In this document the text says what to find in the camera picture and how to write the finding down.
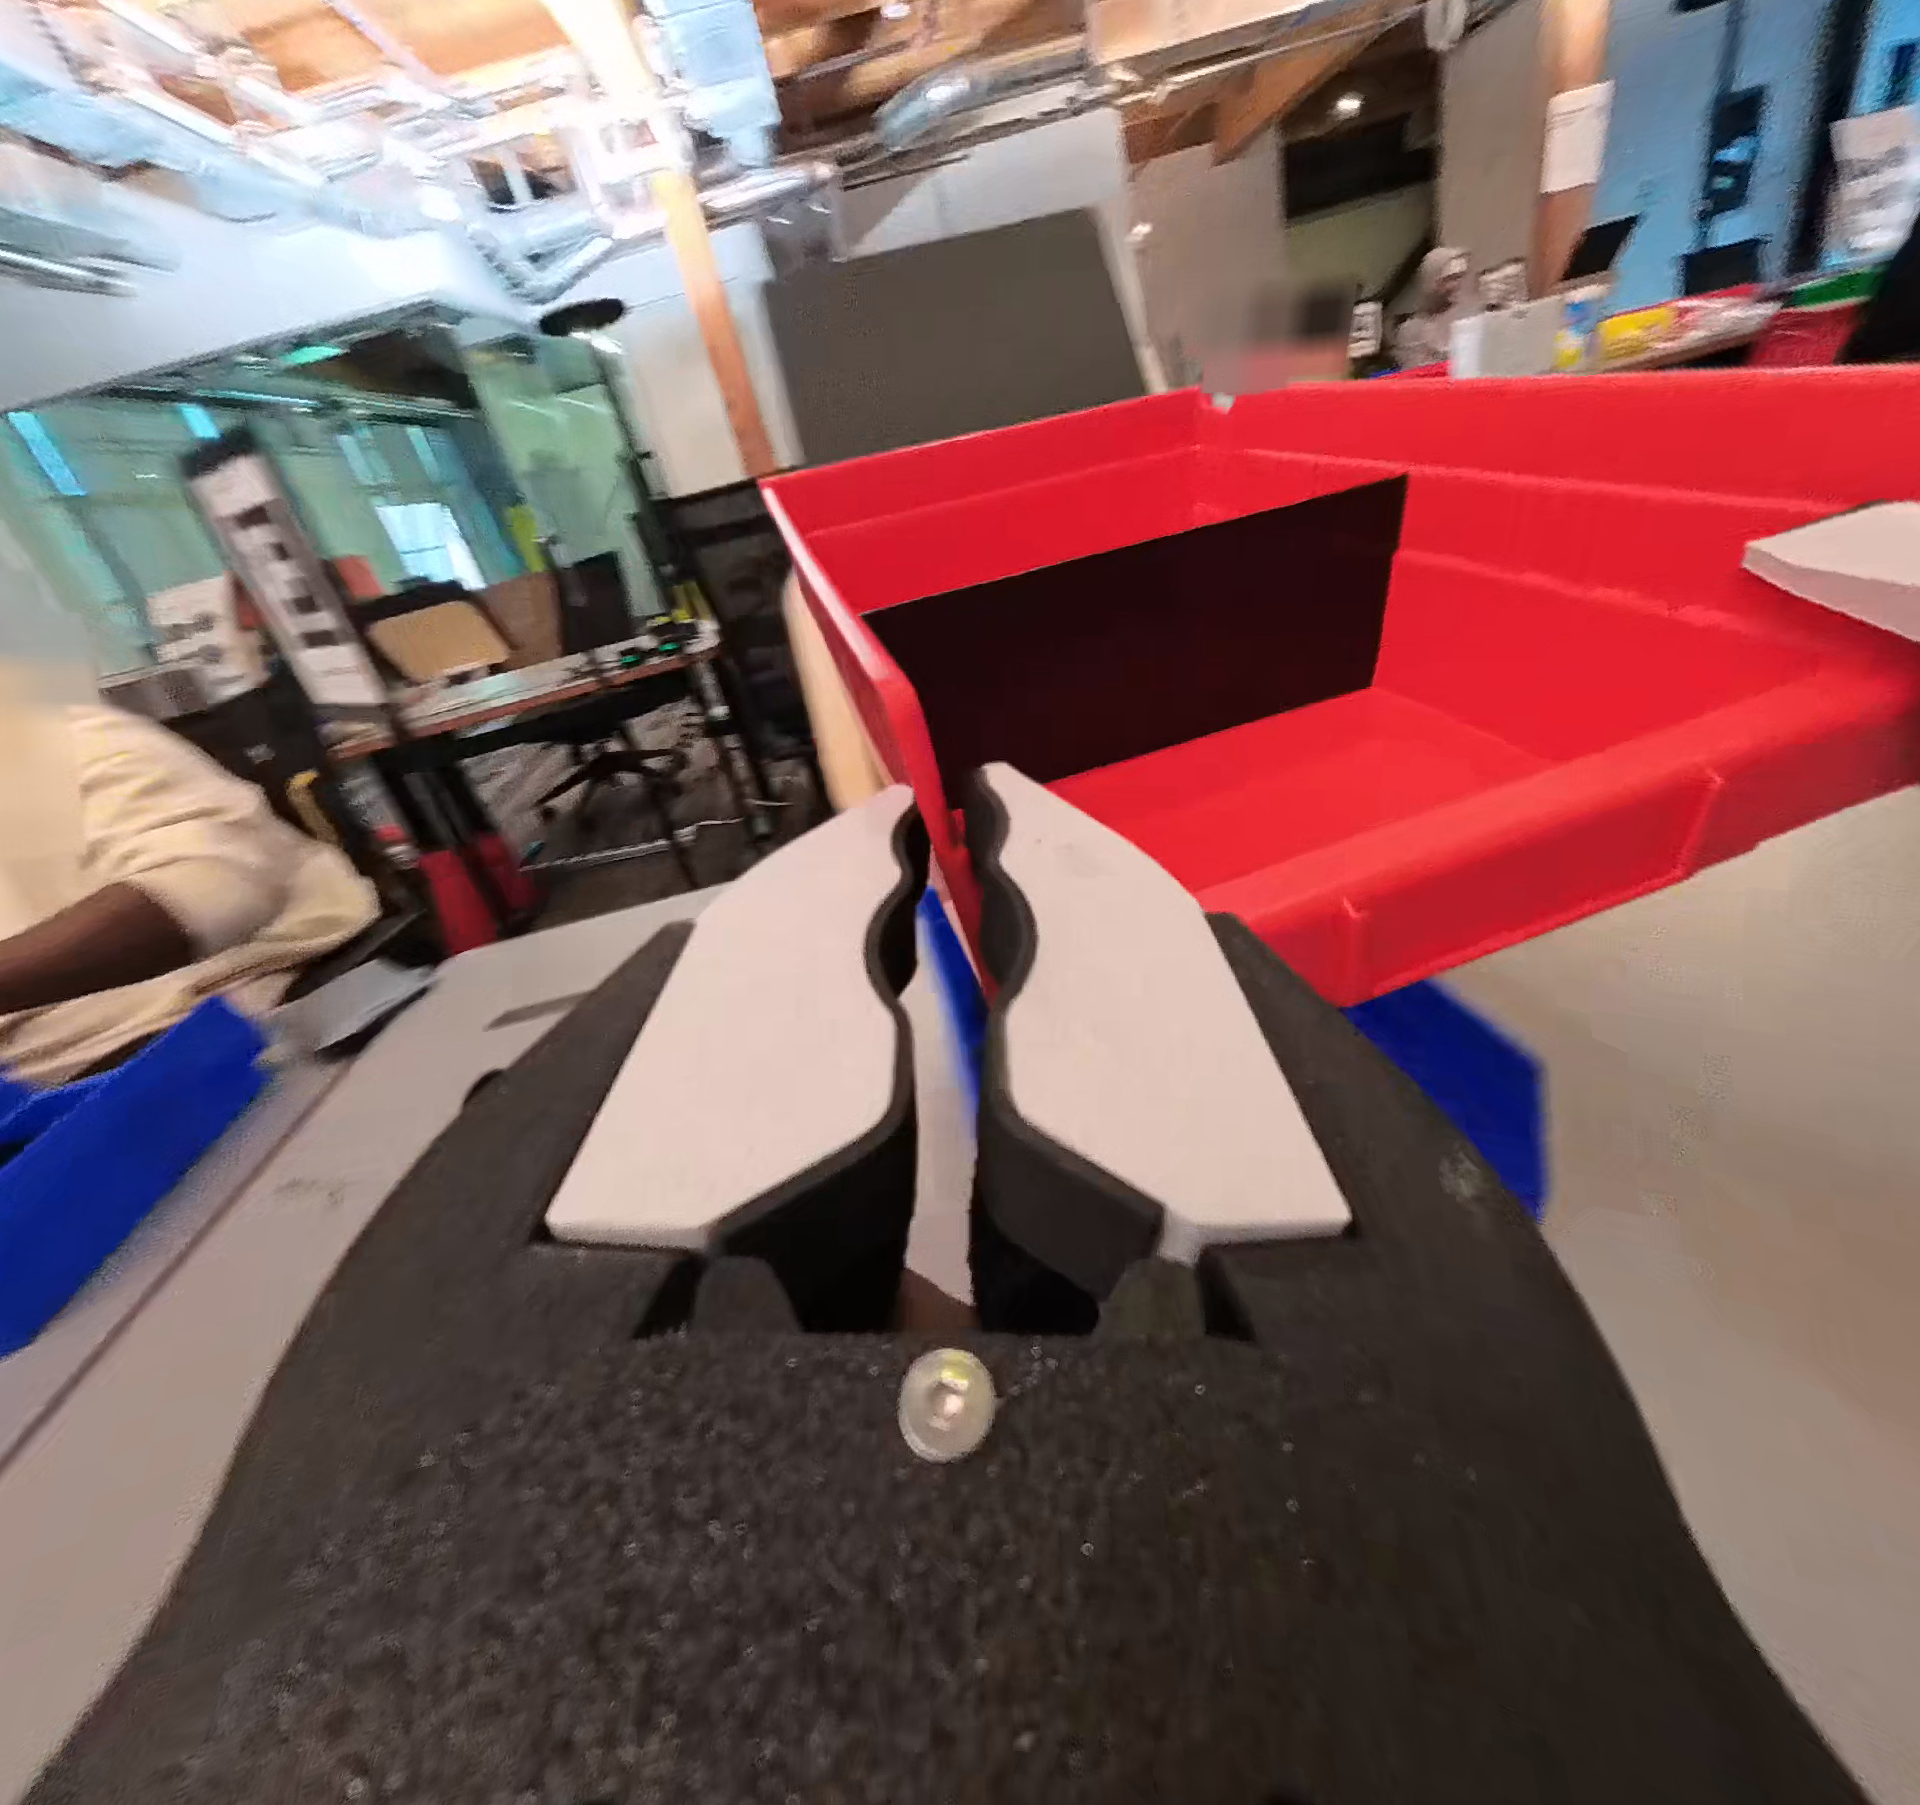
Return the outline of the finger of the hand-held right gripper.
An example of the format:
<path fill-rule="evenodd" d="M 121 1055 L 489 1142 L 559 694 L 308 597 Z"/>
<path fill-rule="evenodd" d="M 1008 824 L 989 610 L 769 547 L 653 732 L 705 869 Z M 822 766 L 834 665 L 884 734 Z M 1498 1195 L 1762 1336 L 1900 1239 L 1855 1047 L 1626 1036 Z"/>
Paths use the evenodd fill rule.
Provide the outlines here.
<path fill-rule="evenodd" d="M 1881 501 L 1752 541 L 1739 564 L 1782 592 L 1917 641 L 1917 501 Z"/>

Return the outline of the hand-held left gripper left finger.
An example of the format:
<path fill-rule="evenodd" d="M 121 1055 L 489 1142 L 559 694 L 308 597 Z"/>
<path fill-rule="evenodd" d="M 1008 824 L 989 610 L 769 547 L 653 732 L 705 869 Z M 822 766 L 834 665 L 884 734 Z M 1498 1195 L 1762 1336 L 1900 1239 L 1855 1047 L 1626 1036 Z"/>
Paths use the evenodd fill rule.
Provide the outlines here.
<path fill-rule="evenodd" d="M 544 1233 L 767 1265 L 801 1330 L 880 1334 L 916 1211 L 925 827 L 888 786 L 694 920 Z"/>

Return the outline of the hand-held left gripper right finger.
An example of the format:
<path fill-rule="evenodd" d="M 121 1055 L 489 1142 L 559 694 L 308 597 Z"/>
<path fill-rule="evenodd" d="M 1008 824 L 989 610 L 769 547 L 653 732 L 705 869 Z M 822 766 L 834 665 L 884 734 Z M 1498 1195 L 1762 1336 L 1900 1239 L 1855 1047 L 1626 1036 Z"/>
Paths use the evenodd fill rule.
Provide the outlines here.
<path fill-rule="evenodd" d="M 1005 763 L 967 791 L 983 1028 L 972 1303 L 1081 1336 L 1143 1265 L 1337 1239 L 1352 1208 L 1214 923 Z"/>

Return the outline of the blue storage bin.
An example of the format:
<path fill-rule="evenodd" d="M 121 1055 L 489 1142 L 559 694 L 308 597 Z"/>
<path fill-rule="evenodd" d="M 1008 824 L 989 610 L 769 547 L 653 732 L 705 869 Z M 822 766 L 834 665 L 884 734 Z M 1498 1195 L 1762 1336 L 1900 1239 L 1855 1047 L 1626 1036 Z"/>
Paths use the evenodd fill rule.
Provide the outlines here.
<path fill-rule="evenodd" d="M 933 888 L 916 904 L 919 971 L 944 1025 L 944 1074 L 957 1120 L 973 1140 L 988 1039 L 985 997 L 972 957 Z M 1434 981 L 1413 982 L 1343 1010 L 1475 1147 L 1532 1219 L 1550 1202 L 1548 1095 L 1537 1058 Z"/>
<path fill-rule="evenodd" d="M 65 1310 L 270 1082 L 263 1028 L 214 998 L 106 1072 L 2 1079 L 2 1355 Z"/>

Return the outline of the red storage bin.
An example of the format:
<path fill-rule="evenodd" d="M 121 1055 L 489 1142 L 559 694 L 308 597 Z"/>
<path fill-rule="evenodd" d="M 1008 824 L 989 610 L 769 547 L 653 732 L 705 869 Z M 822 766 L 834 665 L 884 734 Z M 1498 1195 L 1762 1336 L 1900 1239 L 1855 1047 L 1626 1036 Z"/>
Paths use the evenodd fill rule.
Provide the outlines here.
<path fill-rule="evenodd" d="M 925 575 L 1020 575 L 1406 475 L 1368 688 L 1043 785 L 1204 910 L 1355 1004 L 1916 785 L 1916 642 L 1777 590 L 1748 543 L 1916 499 L 1916 366 L 1161 395 L 1057 440 L 1065 521 Z M 917 697 L 880 758 L 917 797 L 970 949 L 967 791 Z"/>

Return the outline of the grey desk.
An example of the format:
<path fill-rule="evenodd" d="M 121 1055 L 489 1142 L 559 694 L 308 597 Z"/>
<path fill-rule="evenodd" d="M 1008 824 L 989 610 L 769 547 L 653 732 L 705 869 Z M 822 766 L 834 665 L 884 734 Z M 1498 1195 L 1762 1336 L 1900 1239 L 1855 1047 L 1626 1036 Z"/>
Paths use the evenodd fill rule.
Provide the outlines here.
<path fill-rule="evenodd" d="M 131 1650 L 304 1308 L 568 994 L 701 900 L 557 878 L 389 1047 L 286 1082 L 4 1361 L 4 1801 Z M 1544 1232 L 1722 1588 L 1876 1801 L 1916 1801 L 1916 792 L 1487 957 L 1541 1066 Z"/>

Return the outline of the white cardboard box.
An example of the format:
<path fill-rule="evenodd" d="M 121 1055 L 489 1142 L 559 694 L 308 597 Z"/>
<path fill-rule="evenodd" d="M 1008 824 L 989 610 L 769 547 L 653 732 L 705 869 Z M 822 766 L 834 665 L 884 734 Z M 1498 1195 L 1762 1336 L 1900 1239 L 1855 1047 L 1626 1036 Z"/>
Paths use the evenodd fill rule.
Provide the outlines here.
<path fill-rule="evenodd" d="M 1451 320 L 1447 374 L 1454 381 L 1529 378 L 1562 371 L 1565 302 L 1560 296 L 1478 308 Z"/>

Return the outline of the wooden table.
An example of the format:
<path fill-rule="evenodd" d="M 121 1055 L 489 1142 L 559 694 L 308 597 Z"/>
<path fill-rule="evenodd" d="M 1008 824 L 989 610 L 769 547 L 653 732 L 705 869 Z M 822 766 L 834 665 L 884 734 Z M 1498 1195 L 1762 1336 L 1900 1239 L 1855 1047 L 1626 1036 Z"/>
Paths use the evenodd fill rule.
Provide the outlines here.
<path fill-rule="evenodd" d="M 415 857 L 443 950 L 468 953 L 529 926 L 542 904 L 531 863 L 509 848 L 468 766 L 545 746 L 520 734 L 539 713 L 653 683 L 687 686 L 697 718 L 715 720 L 720 736 L 732 736 L 718 676 L 721 653 L 714 625 L 665 620 L 638 645 L 415 688 L 382 714 L 335 718 L 321 727 L 323 754 L 329 765 L 368 771 L 382 788 Z"/>

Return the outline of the black bin divider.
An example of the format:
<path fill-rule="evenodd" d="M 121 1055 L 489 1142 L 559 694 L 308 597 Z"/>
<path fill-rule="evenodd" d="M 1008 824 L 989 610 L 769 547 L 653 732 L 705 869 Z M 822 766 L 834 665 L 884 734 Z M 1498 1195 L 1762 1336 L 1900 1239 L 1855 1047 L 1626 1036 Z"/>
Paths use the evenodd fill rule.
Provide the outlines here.
<path fill-rule="evenodd" d="M 1402 543 L 1394 475 L 865 614 L 941 792 L 1039 785 L 1368 688 Z"/>

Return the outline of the black white tag sign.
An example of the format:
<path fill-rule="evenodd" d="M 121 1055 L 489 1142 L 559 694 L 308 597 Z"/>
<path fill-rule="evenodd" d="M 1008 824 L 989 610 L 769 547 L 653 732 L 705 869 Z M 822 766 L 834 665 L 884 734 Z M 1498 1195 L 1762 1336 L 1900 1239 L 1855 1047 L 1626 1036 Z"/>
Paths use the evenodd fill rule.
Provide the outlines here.
<path fill-rule="evenodd" d="M 256 434 L 238 427 L 198 443 L 182 452 L 180 472 L 308 705 L 382 714 L 387 688 Z"/>

